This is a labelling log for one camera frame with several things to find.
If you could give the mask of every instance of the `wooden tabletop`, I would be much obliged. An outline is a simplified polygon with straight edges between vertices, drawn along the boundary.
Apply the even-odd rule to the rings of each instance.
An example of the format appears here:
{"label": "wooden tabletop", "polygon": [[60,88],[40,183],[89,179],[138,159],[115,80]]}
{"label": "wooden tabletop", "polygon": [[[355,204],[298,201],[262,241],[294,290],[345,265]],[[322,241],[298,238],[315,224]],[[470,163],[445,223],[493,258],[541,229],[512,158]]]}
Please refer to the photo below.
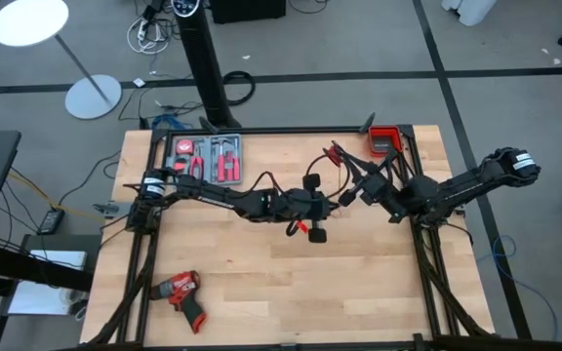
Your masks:
{"label": "wooden tabletop", "polygon": [[[437,126],[415,126],[424,172],[438,181],[451,176]],[[369,159],[366,136],[355,134],[243,136],[246,189],[271,171],[284,189],[301,187],[307,165],[331,140]],[[150,132],[127,132],[112,199],[131,202],[124,183],[141,181]],[[322,189],[332,193],[343,181],[323,161],[313,170]],[[268,187],[263,181],[261,187]],[[197,270],[197,300],[208,314],[193,334],[181,313],[166,300],[151,301],[146,346],[192,346],[411,340],[430,338],[418,262],[407,220],[388,223],[379,206],[355,201],[324,222],[326,244],[310,244],[300,232],[285,235],[286,224],[254,224],[235,213],[195,201],[176,203],[162,215],[153,284],[186,270]],[[465,226],[461,217],[451,223]],[[104,239],[120,230],[105,230]],[[451,227],[439,230],[450,286],[467,312],[493,330],[485,294],[467,236]],[[133,235],[123,233],[100,252],[81,341],[91,339],[119,303],[125,286]],[[142,258],[146,252],[146,242]],[[445,318],[436,298],[443,330]],[[138,303],[132,308],[130,339]]]}

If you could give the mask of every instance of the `blue cable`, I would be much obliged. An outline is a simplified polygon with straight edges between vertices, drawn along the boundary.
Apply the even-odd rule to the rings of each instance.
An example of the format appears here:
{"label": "blue cable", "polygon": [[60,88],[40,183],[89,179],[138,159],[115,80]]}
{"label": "blue cable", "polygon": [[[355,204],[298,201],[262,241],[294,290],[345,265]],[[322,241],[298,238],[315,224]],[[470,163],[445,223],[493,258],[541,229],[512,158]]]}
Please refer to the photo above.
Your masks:
{"label": "blue cable", "polygon": [[194,126],[189,123],[180,122],[174,114],[165,113],[153,119],[153,122],[151,122],[151,129],[156,129],[157,126],[159,126],[162,122],[168,123],[173,130],[185,130],[194,128]]}
{"label": "blue cable", "polygon": [[[507,239],[511,242],[511,244],[513,245],[513,252],[512,253],[506,253],[506,254],[502,254],[502,253],[498,253],[496,248],[497,248],[497,244],[498,241],[503,241],[503,239]],[[552,341],[556,341],[557,337],[558,337],[558,318],[556,317],[556,313],[554,312],[554,309],[552,308],[552,305],[550,305],[550,302],[547,300],[547,298],[545,298],[545,296],[543,296],[543,294],[541,292],[539,292],[538,290],[536,290],[535,288],[524,284],[520,281],[518,281],[517,279],[513,278],[511,275],[509,275],[508,273],[506,273],[504,271],[504,269],[500,266],[500,264],[498,263],[498,258],[499,257],[504,257],[504,258],[510,258],[515,256],[515,253],[517,253],[517,245],[515,245],[515,240],[513,238],[511,238],[508,235],[503,235],[500,236],[498,239],[496,239],[494,241],[494,244],[492,246],[492,253],[489,254],[485,254],[484,256],[478,258],[476,260],[476,263],[481,262],[482,260],[488,258],[488,257],[493,257],[494,258],[494,262],[496,263],[496,267],[498,267],[498,270],[508,279],[512,280],[515,284],[526,288],[527,290],[529,290],[530,292],[535,293],[537,296],[539,296],[543,302],[545,302],[545,304],[547,305],[547,308],[550,310],[550,313],[552,314],[552,324],[554,326],[554,333],[552,336]]]}

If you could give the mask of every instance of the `yellow cable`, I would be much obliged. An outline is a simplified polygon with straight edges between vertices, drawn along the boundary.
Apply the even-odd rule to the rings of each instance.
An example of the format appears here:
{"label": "yellow cable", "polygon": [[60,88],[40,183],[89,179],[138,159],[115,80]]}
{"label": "yellow cable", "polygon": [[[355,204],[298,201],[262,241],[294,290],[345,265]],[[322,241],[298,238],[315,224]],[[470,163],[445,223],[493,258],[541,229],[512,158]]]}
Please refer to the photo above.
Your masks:
{"label": "yellow cable", "polygon": [[49,205],[50,205],[51,207],[53,207],[54,209],[63,210],[63,211],[66,211],[66,212],[68,212],[68,213],[70,213],[70,214],[72,214],[72,215],[79,215],[79,216],[84,216],[84,217],[86,217],[86,218],[91,218],[91,219],[94,219],[94,220],[99,221],[99,222],[101,222],[101,223],[104,223],[104,222],[105,222],[105,218],[99,217],[99,216],[97,216],[97,215],[86,214],[86,213],[84,213],[84,212],[77,211],[77,210],[75,210],[75,209],[71,209],[71,208],[68,208],[68,207],[65,207],[65,206],[62,206],[62,205],[58,205],[58,203],[56,203],[55,201],[53,201],[52,199],[50,199],[48,196],[46,196],[45,194],[43,194],[43,192],[40,191],[37,187],[35,187],[32,183],[30,183],[29,181],[27,181],[27,180],[21,178],[21,177],[18,176],[18,175],[15,175],[15,174],[13,174],[13,173],[9,173],[8,176],[10,176],[12,179],[14,179],[14,180],[16,180],[16,181],[19,181],[19,182],[25,184],[26,186],[28,186],[28,187],[29,187],[30,189],[32,189],[36,194],[38,194],[38,196],[40,196],[41,198],[45,199],[45,200],[49,203]]}

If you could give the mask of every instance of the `table leg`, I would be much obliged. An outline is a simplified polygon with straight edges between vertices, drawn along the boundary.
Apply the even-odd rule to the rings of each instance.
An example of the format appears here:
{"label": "table leg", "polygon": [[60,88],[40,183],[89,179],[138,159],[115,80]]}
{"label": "table leg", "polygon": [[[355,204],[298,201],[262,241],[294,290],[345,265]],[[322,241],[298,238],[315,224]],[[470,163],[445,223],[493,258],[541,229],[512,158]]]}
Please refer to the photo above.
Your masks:
{"label": "table leg", "polygon": [[0,275],[82,292],[89,292],[93,284],[91,273],[1,248]]}
{"label": "table leg", "polygon": [[88,80],[90,81],[90,83],[93,85],[93,87],[95,87],[95,89],[97,90],[97,92],[99,93],[99,95],[101,95],[101,97],[103,98],[103,100],[107,103],[111,103],[109,101],[109,99],[105,96],[105,94],[103,93],[103,91],[101,90],[101,88],[99,87],[99,85],[97,84],[97,82],[95,82],[95,79],[93,79],[93,77],[90,75],[90,73],[88,73],[88,71],[86,70],[86,68],[84,68],[84,66],[82,65],[82,63],[79,61],[79,59],[77,59],[77,56],[75,56],[75,54],[73,54],[73,52],[68,48],[68,46],[66,45],[66,43],[64,43],[64,40],[62,40],[62,38],[60,37],[59,34],[56,34],[56,40],[58,40],[58,42],[60,43],[60,45],[62,46],[62,48],[66,51],[66,53],[70,56],[70,58],[73,60],[73,62],[75,62],[75,64],[77,65],[77,67],[79,68],[79,70],[82,71],[82,73],[84,74],[84,76],[86,78],[88,78]]}

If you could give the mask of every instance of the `wire cutters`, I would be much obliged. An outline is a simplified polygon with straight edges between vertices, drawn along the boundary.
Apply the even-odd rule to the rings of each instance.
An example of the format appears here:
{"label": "wire cutters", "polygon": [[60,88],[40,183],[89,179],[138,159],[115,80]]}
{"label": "wire cutters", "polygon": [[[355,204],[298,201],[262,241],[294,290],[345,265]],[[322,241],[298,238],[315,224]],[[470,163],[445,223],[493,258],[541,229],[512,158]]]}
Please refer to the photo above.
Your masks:
{"label": "wire cutters", "polygon": [[198,145],[194,148],[194,155],[190,158],[189,174],[197,179],[203,179],[203,158],[201,157],[201,149]]}

